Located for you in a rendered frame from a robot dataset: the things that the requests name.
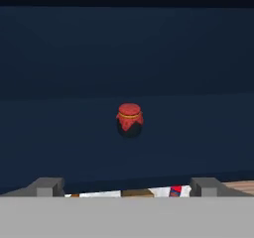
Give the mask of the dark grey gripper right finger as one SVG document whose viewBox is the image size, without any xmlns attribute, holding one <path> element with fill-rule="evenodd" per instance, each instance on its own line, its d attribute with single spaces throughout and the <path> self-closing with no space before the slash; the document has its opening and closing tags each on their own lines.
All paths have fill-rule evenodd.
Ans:
<svg viewBox="0 0 254 238">
<path fill-rule="evenodd" d="M 230 188 L 216 178 L 192 178 L 190 180 L 190 196 L 237 197 L 251 196 L 251 193 Z"/>
</svg>

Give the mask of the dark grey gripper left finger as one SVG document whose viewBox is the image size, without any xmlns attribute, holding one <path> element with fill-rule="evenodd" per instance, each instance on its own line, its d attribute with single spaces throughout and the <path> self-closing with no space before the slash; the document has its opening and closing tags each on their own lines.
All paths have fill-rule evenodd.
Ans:
<svg viewBox="0 0 254 238">
<path fill-rule="evenodd" d="M 4 196 L 64 196 L 64 179 L 38 178 L 27 187 L 4 193 Z"/>
</svg>

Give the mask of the red cloth-topped jam jar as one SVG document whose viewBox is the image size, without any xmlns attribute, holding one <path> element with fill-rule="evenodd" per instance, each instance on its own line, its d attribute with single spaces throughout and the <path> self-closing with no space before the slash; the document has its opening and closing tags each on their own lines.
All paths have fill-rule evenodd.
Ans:
<svg viewBox="0 0 254 238">
<path fill-rule="evenodd" d="M 143 128 L 144 118 L 141 107 L 136 103 L 123 103 L 116 115 L 117 129 L 126 138 L 137 137 Z"/>
</svg>

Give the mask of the dark blue open cabinet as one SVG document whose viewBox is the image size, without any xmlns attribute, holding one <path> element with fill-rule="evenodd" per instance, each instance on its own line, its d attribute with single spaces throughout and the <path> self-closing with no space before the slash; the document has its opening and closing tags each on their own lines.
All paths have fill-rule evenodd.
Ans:
<svg viewBox="0 0 254 238">
<path fill-rule="evenodd" d="M 0 193 L 46 177 L 254 179 L 254 0 L 0 0 Z"/>
</svg>

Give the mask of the white red blue box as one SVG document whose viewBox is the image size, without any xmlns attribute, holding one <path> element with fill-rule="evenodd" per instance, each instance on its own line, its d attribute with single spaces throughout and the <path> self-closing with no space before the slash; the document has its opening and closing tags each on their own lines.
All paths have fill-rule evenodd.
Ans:
<svg viewBox="0 0 254 238">
<path fill-rule="evenodd" d="M 150 192 L 155 197 L 189 197 L 191 187 L 189 185 L 175 185 L 167 187 L 153 187 Z"/>
</svg>

